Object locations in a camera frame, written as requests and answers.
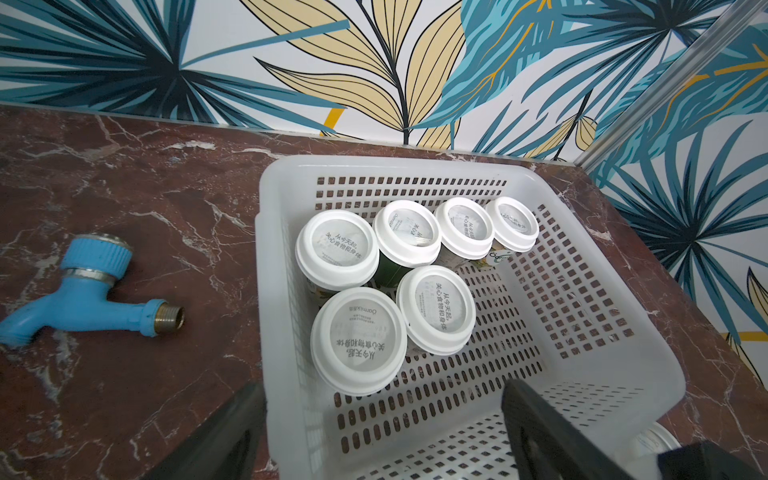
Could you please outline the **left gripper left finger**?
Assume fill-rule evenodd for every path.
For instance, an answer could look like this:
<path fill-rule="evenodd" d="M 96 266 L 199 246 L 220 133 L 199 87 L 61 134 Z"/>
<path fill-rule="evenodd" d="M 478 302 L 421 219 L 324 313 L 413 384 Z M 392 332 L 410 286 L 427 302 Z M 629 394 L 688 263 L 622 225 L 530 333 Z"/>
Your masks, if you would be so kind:
<path fill-rule="evenodd" d="M 263 385 L 247 383 L 144 477 L 249 479 L 266 412 Z"/>

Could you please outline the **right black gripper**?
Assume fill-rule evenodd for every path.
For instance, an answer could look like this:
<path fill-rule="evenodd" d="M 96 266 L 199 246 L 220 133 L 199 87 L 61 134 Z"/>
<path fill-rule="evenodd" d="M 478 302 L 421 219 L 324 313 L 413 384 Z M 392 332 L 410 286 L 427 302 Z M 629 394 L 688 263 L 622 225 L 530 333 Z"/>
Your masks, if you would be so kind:
<path fill-rule="evenodd" d="M 663 479 L 765 480 L 765 476 L 711 441 L 670 450 L 657 457 Z"/>

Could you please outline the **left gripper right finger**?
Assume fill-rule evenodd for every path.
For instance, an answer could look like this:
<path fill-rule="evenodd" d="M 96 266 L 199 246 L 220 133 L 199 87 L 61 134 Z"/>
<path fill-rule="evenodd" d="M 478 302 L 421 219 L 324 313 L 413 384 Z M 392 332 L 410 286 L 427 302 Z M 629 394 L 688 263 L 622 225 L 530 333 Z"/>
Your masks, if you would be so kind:
<path fill-rule="evenodd" d="M 525 381 L 505 383 L 501 410 L 521 479 L 628 479 Z"/>

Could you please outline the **yogurt cup white lid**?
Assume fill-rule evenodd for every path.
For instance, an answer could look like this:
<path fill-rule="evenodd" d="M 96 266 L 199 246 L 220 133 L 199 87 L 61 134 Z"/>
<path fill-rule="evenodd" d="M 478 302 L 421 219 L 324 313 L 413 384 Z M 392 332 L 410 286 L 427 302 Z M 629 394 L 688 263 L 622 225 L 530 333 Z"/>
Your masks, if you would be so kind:
<path fill-rule="evenodd" d="M 380 249 L 373 228 L 347 210 L 326 210 L 301 229 L 295 257 L 310 292 L 321 302 L 368 283 L 379 266 Z"/>

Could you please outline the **yogurt cup green label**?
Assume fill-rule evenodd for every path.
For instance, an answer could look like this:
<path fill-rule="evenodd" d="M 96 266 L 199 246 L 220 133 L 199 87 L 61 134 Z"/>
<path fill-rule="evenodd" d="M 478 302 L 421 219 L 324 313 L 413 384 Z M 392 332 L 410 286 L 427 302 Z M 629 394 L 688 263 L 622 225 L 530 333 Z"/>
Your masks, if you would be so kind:
<path fill-rule="evenodd" d="M 411 200 L 396 200 L 374 219 L 380 260 L 373 281 L 395 288 L 411 270 L 433 264 L 441 250 L 442 234 L 434 214 Z"/>

